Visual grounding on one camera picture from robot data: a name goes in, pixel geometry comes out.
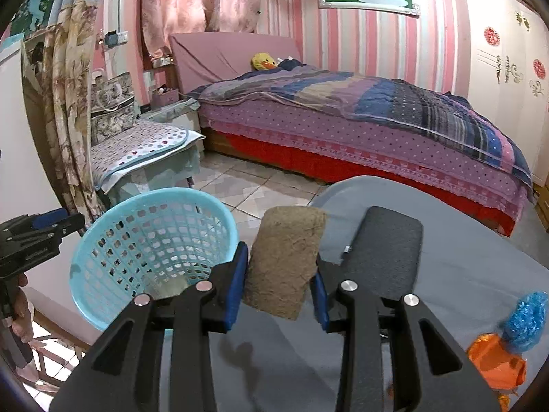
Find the person's left hand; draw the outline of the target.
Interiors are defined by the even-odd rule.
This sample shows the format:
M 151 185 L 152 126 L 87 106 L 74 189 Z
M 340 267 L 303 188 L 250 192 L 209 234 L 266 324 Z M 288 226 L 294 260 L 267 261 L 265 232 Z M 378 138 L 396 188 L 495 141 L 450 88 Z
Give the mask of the person's left hand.
M 28 299 L 22 288 L 28 285 L 28 278 L 24 273 L 18 277 L 18 293 L 14 301 L 15 319 L 12 323 L 12 330 L 21 342 L 29 343 L 34 337 L 33 318 L 29 310 Z

